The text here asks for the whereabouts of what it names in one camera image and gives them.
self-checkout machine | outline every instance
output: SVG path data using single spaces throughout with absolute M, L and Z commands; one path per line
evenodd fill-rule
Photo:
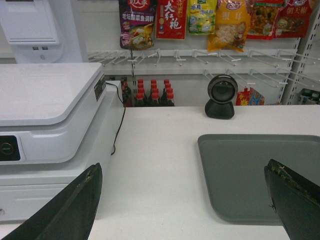
M 28 219 L 92 164 L 106 172 L 123 106 L 88 62 L 77 4 L 0 0 L 17 62 L 0 64 L 0 222 Z

purple package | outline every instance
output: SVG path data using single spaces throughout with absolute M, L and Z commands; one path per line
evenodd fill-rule
M 157 10 L 156 0 L 118 0 L 120 14 L 120 46 L 122 49 L 144 50 L 153 47 Z

red package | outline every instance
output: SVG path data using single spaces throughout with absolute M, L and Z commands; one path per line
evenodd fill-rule
M 237 106 L 257 106 L 264 105 L 265 97 L 262 96 L 257 90 L 253 87 L 245 88 L 243 91 L 239 91 L 236 96 L 235 105 Z
M 250 100 L 250 91 L 245 88 L 243 91 L 239 91 L 236 96 L 236 106 L 248 106 Z
M 187 0 L 158 0 L 155 32 L 157 39 L 185 39 L 187 5 Z
M 279 11 L 273 28 L 274 38 L 303 38 L 309 26 L 312 8 L 308 0 L 288 0 Z

snack bag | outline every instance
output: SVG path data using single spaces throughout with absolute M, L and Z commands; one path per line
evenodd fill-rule
M 246 0 L 219 0 L 215 15 L 215 34 L 209 35 L 207 50 L 210 52 L 227 47 L 243 52 L 250 18 Z
M 264 105 L 265 97 L 262 96 L 257 90 L 253 87 L 245 88 L 243 91 L 239 91 L 236 96 L 235 105 L 237 106 L 256 106 Z
M 265 105 L 265 97 L 262 96 L 253 87 L 250 87 L 249 105 L 251 106 Z
M 118 0 L 120 14 L 120 47 L 145 50 L 153 47 L 151 38 L 157 0 Z
M 215 33 L 217 0 L 189 0 L 188 30 L 195 35 Z
M 248 39 L 271 40 L 273 26 L 283 0 L 257 0 L 253 6 Z
M 303 38 L 312 13 L 308 0 L 289 0 L 279 11 L 273 28 L 274 38 Z
M 250 100 L 250 91 L 245 88 L 243 91 L 239 91 L 236 95 L 236 106 L 248 106 Z
M 156 9 L 157 39 L 185 39 L 187 0 L 158 0 Z

